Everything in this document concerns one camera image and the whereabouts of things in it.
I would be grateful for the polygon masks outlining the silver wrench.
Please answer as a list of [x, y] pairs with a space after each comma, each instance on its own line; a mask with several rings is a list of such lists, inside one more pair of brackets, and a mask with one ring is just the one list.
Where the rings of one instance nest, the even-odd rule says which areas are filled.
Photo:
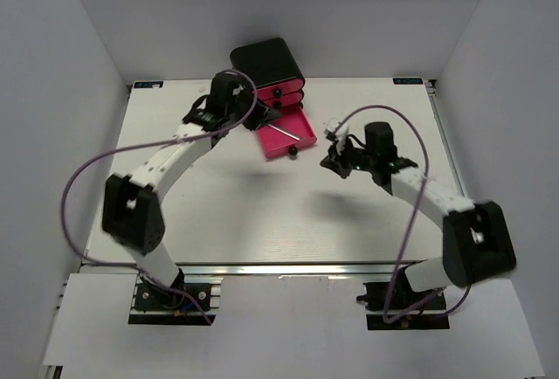
[[303, 141], [303, 140], [304, 140], [303, 137], [300, 137], [300, 136], [298, 136], [297, 134], [294, 134], [294, 133], [292, 133], [292, 132], [289, 132], [289, 131], [285, 130], [284, 128], [277, 127], [276, 125], [273, 125], [273, 124], [268, 124], [267, 126], [268, 126], [269, 128], [271, 128], [271, 129], [273, 129], [273, 130], [275, 130], [275, 131], [277, 131], [277, 132], [279, 132], [279, 133], [281, 133], [281, 134], [283, 134], [283, 135], [289, 137], [290, 139], [295, 140], [295, 141]]

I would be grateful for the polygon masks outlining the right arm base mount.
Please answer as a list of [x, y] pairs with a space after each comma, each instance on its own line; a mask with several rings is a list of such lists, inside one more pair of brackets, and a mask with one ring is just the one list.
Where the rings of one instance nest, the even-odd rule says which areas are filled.
[[[446, 300], [439, 293], [418, 309], [412, 310], [403, 318], [393, 323], [383, 321], [383, 304], [388, 292], [388, 282], [368, 282], [363, 284], [364, 292], [355, 298], [357, 304], [364, 306], [366, 311], [367, 329], [369, 331], [426, 331], [446, 330], [450, 328], [448, 316], [445, 315]], [[415, 293], [397, 286], [389, 306], [389, 316], [394, 316], [412, 304], [426, 298], [431, 292]]]

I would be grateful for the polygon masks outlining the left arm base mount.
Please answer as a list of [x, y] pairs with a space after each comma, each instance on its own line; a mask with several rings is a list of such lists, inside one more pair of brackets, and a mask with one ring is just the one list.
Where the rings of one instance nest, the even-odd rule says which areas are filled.
[[205, 319], [214, 321], [220, 305], [221, 279], [186, 276], [183, 290], [191, 299], [177, 293], [159, 290], [138, 277], [128, 315], [129, 325], [208, 327]]

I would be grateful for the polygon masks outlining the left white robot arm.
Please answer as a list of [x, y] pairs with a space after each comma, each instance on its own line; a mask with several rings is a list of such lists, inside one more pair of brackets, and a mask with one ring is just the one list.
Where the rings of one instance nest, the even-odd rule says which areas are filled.
[[126, 175], [105, 183], [101, 229], [124, 248], [155, 286], [164, 307], [183, 302], [183, 274], [163, 243], [162, 202], [174, 184], [201, 157], [238, 126], [256, 131], [280, 112], [259, 100], [253, 81], [237, 70], [218, 72], [169, 141]]

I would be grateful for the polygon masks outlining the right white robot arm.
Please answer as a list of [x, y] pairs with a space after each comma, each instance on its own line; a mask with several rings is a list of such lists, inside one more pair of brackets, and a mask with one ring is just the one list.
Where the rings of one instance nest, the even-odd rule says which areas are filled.
[[354, 171], [371, 175], [389, 195], [416, 205], [442, 232], [442, 254], [407, 265], [394, 286], [396, 301], [413, 308], [426, 291], [464, 288], [512, 272], [517, 266], [502, 208], [493, 201], [476, 203], [424, 175], [418, 165], [397, 152], [389, 123], [365, 127], [365, 140], [354, 141], [348, 126], [333, 122], [325, 130], [331, 142], [321, 166], [341, 178]]

